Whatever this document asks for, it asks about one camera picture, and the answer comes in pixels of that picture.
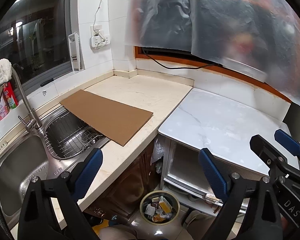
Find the white marble countertop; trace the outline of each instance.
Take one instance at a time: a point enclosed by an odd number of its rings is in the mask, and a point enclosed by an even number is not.
[[[150,120],[124,146],[114,141],[103,148],[103,163],[86,196],[78,201],[86,209],[132,163],[153,140],[157,128],[182,101],[192,87],[176,82],[137,75],[130,79],[112,76],[87,89],[105,98],[153,112]],[[66,226],[56,199],[52,199],[61,228]],[[18,225],[12,230],[17,239]]]
[[[250,139],[260,134],[299,169],[298,159],[274,140],[274,132],[287,125],[231,99],[192,89],[163,122],[159,133],[242,167],[268,175],[269,168],[250,149]]]

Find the wooden cabinet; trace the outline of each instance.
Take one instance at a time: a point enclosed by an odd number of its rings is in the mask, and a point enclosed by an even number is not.
[[[91,215],[125,222],[142,198],[153,191],[160,181],[155,163],[150,165],[154,141],[129,165],[127,169],[85,210]]]

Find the pink package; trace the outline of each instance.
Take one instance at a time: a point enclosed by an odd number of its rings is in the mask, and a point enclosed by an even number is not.
[[[0,100],[0,120],[2,120],[8,113],[10,109],[4,100],[4,96],[1,95],[1,100]]]

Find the dish drying rack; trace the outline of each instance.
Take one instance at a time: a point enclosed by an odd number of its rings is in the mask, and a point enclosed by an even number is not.
[[[50,154],[65,160],[79,155],[103,136],[68,111],[49,125],[44,138]]]

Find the curtain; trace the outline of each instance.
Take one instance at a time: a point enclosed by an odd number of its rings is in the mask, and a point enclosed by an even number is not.
[[[300,19],[285,0],[130,0],[126,44],[189,51],[300,105]]]

